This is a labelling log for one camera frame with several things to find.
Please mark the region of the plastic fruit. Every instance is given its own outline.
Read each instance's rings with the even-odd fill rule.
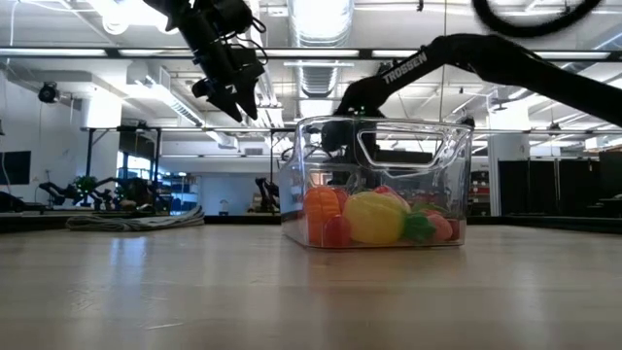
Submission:
[[[303,207],[309,228],[309,245],[320,246],[325,224],[341,215],[337,194],[329,187],[309,189],[304,195]]]
[[[350,246],[350,233],[352,227],[348,219],[337,215],[328,220],[324,225],[324,233],[322,235],[322,247],[327,248],[345,248]]]
[[[399,193],[397,193],[394,189],[390,188],[389,186],[387,185],[379,186],[374,190],[374,192],[385,194],[385,195],[390,195],[394,197],[395,199],[399,200],[399,202],[404,207],[406,212],[410,212],[410,205],[408,204],[406,199],[404,199],[401,195],[399,195]]]
[[[436,227],[436,232],[434,233],[434,241],[444,242],[451,238],[453,230],[447,219],[441,217],[440,215],[434,214],[428,216],[428,220],[430,220],[430,222]]]
[[[404,221],[403,236],[417,243],[429,241],[436,232],[436,227],[422,213],[412,213]]]
[[[348,200],[348,193],[343,189],[332,189],[335,194],[337,194],[337,199],[339,199],[339,208],[343,213],[343,209],[346,207],[346,200]]]
[[[426,216],[441,215],[439,211],[433,210],[433,209],[423,209],[423,210],[420,211],[420,213],[423,213]]]
[[[451,237],[450,241],[459,240],[460,239],[460,220],[458,219],[448,219],[449,225],[451,225]]]
[[[412,206],[412,211],[413,212],[423,212],[423,211],[427,211],[427,210],[433,210],[435,212],[438,212],[441,215],[442,214],[447,214],[447,210],[446,209],[443,209],[443,208],[441,208],[438,205],[433,204],[433,203],[416,202]]]
[[[395,243],[403,232],[405,215],[397,198],[377,192],[351,195],[343,211],[352,226],[352,239],[367,244]]]

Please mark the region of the desk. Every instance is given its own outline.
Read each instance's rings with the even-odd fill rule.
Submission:
[[[620,349],[622,238],[469,227],[304,250],[278,227],[0,235],[7,349]]]

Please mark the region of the clear plastic bin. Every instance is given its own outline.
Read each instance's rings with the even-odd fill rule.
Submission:
[[[279,172],[284,233],[315,248],[465,242],[472,129],[317,117]]]

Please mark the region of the green fruit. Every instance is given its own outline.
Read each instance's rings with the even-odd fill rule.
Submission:
[[[418,212],[418,211],[422,211],[422,210],[435,210],[443,215],[447,214],[447,209],[439,207],[436,204],[432,204],[432,203],[425,203],[425,202],[417,202],[415,204],[413,204],[412,206],[412,212]]]
[[[421,213],[408,214],[404,221],[403,236],[417,243],[426,242],[434,236],[436,227]]]

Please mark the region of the yellow fruit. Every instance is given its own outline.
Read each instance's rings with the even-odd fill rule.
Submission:
[[[395,243],[403,231],[404,210],[390,195],[361,192],[348,197],[343,217],[352,226],[352,239],[367,244]]]

